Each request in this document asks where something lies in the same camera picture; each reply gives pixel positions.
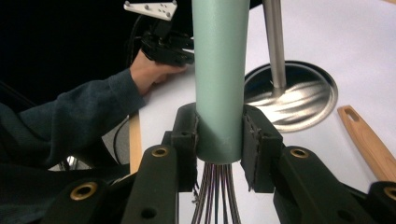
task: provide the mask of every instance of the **wooden spoon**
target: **wooden spoon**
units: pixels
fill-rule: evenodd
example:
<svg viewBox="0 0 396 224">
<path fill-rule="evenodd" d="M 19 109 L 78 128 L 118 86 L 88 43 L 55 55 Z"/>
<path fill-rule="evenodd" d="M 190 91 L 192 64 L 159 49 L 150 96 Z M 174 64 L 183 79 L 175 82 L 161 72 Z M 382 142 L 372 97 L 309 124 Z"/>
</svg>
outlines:
<svg viewBox="0 0 396 224">
<path fill-rule="evenodd" d="M 396 160 L 370 126 L 350 105 L 339 107 L 338 114 L 378 180 L 396 182 Z"/>
</svg>

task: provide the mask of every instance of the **bolt hole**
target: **bolt hole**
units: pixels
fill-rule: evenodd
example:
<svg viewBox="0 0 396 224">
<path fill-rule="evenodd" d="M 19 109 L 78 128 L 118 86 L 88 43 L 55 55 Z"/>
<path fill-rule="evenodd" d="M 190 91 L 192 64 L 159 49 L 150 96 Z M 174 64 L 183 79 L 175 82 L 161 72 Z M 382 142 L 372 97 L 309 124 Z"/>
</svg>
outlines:
<svg viewBox="0 0 396 224">
<path fill-rule="evenodd" d="M 157 148 L 157 149 L 153 150 L 151 152 L 151 154 L 154 157 L 164 157 L 168 154 L 168 150 L 166 150 L 166 148 L 164 148 L 164 147 L 161 147 L 161 148 Z"/>
<path fill-rule="evenodd" d="M 347 221 L 347 222 L 354 222 L 354 221 L 355 221 L 355 218 L 352 216 L 352 214 L 348 213 L 348 212 L 345 211 L 345 210 L 339 210 L 339 211 L 337 212 L 337 214 L 338 214 L 338 216 L 339 216 L 341 219 L 343 219 L 343 220 L 345 220 L 345 221 Z"/>
<path fill-rule="evenodd" d="M 70 193 L 70 198 L 74 201 L 81 201 L 91 197 L 97 189 L 97 184 L 94 182 L 84 183 L 76 188 Z"/>
<path fill-rule="evenodd" d="M 299 148 L 295 148 L 291 150 L 291 155 L 297 158 L 307 158 L 308 157 L 308 152 Z"/>
<path fill-rule="evenodd" d="M 145 208 L 142 211 L 142 218 L 152 219 L 157 216 L 157 211 L 154 208 Z"/>
<path fill-rule="evenodd" d="M 393 201 L 396 201 L 396 188 L 394 187 L 385 187 L 385 194 L 388 195 Z"/>
</svg>

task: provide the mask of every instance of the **black cable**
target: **black cable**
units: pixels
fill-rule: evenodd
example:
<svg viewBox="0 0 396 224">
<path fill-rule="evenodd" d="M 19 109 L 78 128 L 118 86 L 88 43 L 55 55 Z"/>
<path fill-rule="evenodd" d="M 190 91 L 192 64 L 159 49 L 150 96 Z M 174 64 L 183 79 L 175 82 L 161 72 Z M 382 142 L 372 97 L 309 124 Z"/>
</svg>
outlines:
<svg viewBox="0 0 396 224">
<path fill-rule="evenodd" d="M 139 15 L 137 17 L 136 21 L 134 22 L 134 26 L 132 28 L 131 34 L 129 36 L 128 46 L 127 46 L 127 57 L 126 57 L 126 65 L 128 67 L 134 61 L 134 42 L 137 38 L 140 38 L 140 36 L 136 36 L 136 34 L 137 34 L 137 30 L 144 18 L 145 18 L 144 15 Z"/>
<path fill-rule="evenodd" d="M 119 135 L 119 132 L 121 130 L 121 128 L 128 122 L 128 119 L 126 119 L 125 121 L 123 121 L 120 125 L 120 127 L 116 130 L 116 133 L 114 133 L 114 139 L 113 139 L 113 152 L 114 152 L 114 158 L 116 159 L 116 162 L 121 165 L 121 161 L 120 161 L 120 157 L 119 154 L 117 152 L 117 137 Z"/>
</svg>

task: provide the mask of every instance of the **metal bracket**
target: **metal bracket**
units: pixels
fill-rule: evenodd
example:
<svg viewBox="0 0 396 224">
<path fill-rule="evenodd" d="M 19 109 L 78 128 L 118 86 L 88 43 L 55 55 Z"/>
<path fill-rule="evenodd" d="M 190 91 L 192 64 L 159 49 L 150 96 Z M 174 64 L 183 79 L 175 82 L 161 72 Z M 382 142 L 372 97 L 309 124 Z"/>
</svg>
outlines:
<svg viewBox="0 0 396 224">
<path fill-rule="evenodd" d="M 177 2 L 172 3 L 136 3 L 126 1 L 124 9 L 164 21 L 172 20 L 177 9 Z"/>
</svg>

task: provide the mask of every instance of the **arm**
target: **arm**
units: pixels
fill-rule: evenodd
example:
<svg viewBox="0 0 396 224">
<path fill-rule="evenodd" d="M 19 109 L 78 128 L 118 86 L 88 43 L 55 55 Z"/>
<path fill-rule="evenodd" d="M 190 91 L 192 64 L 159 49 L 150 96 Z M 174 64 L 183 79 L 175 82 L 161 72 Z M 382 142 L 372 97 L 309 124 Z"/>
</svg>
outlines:
<svg viewBox="0 0 396 224">
<path fill-rule="evenodd" d="M 152 83 L 184 69 L 152 62 L 140 54 L 129 69 L 83 84 L 53 102 L 19 114 L 0 105 L 1 162 L 53 166 L 142 107 L 142 95 Z"/>
</svg>

